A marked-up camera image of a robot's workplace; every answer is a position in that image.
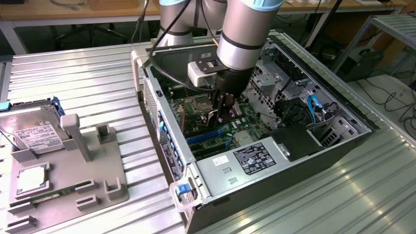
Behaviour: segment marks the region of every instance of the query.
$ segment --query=wooden desk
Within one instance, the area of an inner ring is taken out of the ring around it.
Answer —
[[[25,0],[24,4],[4,5],[3,9],[0,8],[0,17],[3,18],[3,21],[0,21],[0,30],[3,31],[16,55],[27,54],[27,49],[15,32],[16,27],[136,21],[143,9],[143,0],[139,1],[139,7],[133,9],[92,11],[89,6],[84,5],[79,6],[79,10],[75,11],[68,7],[56,6],[49,2],[49,0]],[[331,3],[325,3],[319,6],[317,13],[324,13],[324,15],[317,22],[308,43],[315,39],[323,22],[333,7],[335,1],[336,0],[332,0]],[[403,0],[392,1],[396,5],[395,14],[397,14],[405,5],[405,2]],[[317,5],[308,2],[299,3],[295,1],[292,4],[284,2],[277,14],[312,14],[316,7]],[[384,10],[384,8],[385,6],[383,4],[376,6],[364,6],[353,0],[344,0],[337,12],[380,11]],[[159,0],[151,0],[144,20],[159,20],[159,15]]]
[[[44,20],[44,19],[67,19],[67,18],[95,18],[95,17],[117,17],[139,16],[143,11],[144,0],[139,0],[139,7],[131,9],[93,11],[89,5],[77,6],[75,11],[64,6],[57,6],[49,0],[25,0],[24,4],[4,5],[0,11],[3,20]],[[151,0],[147,15],[159,15],[159,0]]]

